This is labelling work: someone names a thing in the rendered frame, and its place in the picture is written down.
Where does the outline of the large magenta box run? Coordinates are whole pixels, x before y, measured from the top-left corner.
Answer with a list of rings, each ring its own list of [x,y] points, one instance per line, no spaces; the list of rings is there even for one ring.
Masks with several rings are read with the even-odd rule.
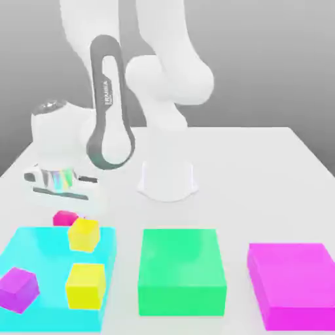
[[[322,243],[252,243],[247,268],[266,330],[335,330],[335,261]]]

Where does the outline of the large green box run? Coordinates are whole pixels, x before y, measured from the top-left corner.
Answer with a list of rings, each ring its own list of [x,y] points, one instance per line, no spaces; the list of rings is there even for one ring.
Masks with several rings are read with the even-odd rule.
[[[214,229],[145,229],[138,309],[150,317],[222,317],[227,282]]]

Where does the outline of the small yellow cube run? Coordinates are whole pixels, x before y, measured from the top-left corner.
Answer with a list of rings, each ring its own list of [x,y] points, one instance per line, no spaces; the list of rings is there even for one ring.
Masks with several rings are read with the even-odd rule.
[[[100,241],[99,223],[97,220],[79,217],[67,234],[70,250],[93,253]]]
[[[101,309],[106,290],[103,264],[73,264],[65,284],[70,309]]]

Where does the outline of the small pink cube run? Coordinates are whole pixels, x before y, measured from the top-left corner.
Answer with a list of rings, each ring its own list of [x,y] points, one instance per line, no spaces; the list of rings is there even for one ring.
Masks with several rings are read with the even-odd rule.
[[[52,219],[54,226],[72,226],[78,215],[71,211],[58,211]]]

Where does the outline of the large cyan box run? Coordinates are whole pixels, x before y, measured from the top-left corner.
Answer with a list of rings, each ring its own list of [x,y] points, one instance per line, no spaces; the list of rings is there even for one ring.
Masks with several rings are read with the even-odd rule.
[[[100,229],[93,253],[72,251],[66,227],[20,227],[0,255],[0,277],[17,267],[37,276],[40,294],[22,314],[0,307],[0,332],[99,332],[107,300],[99,310],[70,309],[65,283],[74,263],[103,264],[111,284],[116,233]]]

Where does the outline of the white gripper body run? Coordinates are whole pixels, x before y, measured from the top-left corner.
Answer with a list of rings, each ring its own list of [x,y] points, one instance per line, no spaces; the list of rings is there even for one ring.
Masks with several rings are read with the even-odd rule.
[[[65,192],[32,186],[31,200],[39,205],[56,210],[77,213],[100,213],[103,211],[103,194],[97,183],[78,182]]]

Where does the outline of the small purple cube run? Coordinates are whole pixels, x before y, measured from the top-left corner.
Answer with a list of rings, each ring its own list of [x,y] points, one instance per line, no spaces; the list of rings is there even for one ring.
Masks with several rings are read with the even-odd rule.
[[[40,293],[34,273],[11,268],[0,279],[0,307],[22,314]]]

